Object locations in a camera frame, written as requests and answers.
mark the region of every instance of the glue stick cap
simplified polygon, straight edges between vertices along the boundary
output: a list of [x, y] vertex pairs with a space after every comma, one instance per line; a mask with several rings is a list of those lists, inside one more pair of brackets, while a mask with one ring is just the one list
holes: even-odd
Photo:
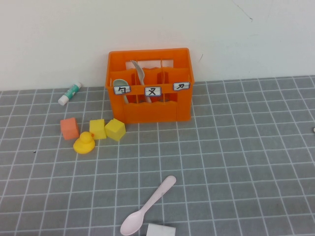
[[68, 101], [69, 98], [66, 95], [62, 95], [61, 98], [59, 98], [58, 103], [64, 106]]

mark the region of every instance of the orange foam cube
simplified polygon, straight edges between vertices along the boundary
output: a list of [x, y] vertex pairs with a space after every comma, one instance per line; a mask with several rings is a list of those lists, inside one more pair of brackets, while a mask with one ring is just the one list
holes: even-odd
[[65, 140], [76, 139], [80, 137], [79, 127], [75, 118], [62, 119], [60, 121], [61, 132]]

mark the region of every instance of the pink plastic spoon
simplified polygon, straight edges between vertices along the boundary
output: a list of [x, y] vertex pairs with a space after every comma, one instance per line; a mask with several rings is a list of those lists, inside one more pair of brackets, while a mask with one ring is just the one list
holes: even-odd
[[137, 232], [143, 224], [144, 214], [175, 184], [175, 182], [176, 178], [174, 176], [166, 177], [144, 206], [126, 218], [120, 227], [120, 233], [127, 236]]

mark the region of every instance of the glue stick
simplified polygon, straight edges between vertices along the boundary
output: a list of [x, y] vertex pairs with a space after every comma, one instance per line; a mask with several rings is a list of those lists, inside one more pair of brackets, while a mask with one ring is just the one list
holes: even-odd
[[61, 98], [59, 98], [58, 103], [64, 106], [74, 96], [74, 94], [79, 91], [80, 87], [82, 87], [82, 84], [76, 82], [64, 95], [61, 96]]

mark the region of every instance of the white wall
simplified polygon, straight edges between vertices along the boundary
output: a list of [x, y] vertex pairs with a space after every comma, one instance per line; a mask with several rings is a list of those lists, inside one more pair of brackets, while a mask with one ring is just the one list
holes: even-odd
[[197, 81], [315, 74], [315, 0], [234, 2], [0, 0], [0, 90], [102, 86], [112, 50], [188, 47]]

